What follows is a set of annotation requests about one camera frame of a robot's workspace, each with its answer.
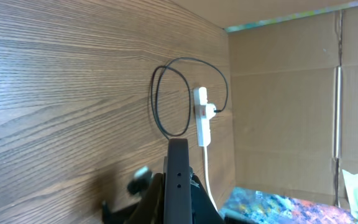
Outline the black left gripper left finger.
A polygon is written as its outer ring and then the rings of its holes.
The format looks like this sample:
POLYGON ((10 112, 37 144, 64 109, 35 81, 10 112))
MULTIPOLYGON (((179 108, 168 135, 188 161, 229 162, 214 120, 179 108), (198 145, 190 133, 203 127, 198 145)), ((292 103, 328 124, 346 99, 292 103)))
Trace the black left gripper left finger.
POLYGON ((162 224, 164 193, 164 175, 157 173, 126 224, 162 224))

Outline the blue Galaxy smartphone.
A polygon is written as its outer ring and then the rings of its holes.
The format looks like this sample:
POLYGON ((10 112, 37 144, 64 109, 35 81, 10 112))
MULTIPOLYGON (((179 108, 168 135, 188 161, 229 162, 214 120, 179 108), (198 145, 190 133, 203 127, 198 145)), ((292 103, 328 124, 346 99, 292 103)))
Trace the blue Galaxy smartphone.
POLYGON ((192 223, 187 139, 172 138, 168 142, 164 200, 164 223, 192 223))

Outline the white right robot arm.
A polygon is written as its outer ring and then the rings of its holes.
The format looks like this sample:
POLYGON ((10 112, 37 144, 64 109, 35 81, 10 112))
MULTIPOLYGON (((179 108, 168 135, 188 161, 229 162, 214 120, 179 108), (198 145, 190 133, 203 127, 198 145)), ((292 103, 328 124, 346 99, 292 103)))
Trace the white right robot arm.
POLYGON ((102 222, 124 223, 145 195, 153 175, 147 166, 143 166, 134 172, 126 186, 117 184, 113 175, 104 177, 101 188, 102 222))

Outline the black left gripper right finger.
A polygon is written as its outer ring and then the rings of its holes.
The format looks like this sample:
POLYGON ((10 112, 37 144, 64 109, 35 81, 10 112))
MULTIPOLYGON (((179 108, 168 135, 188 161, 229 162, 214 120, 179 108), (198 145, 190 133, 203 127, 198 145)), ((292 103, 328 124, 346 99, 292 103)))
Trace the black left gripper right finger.
POLYGON ((190 184, 193 224, 224 224, 197 175, 191 176, 190 184))

